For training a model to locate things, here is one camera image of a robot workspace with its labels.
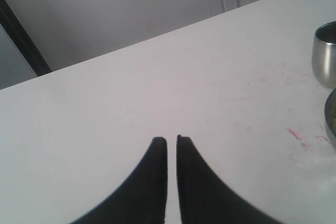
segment white table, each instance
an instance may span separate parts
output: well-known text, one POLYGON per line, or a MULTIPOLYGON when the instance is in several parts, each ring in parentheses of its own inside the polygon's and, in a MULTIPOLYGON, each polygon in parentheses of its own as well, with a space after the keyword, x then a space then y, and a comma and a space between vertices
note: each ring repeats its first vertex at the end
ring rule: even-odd
POLYGON ((330 91, 310 60, 315 29, 335 19, 335 0, 262 0, 0 91, 0 223, 75 220, 154 136, 168 142, 166 223, 179 223, 178 134, 272 217, 334 223, 330 91))

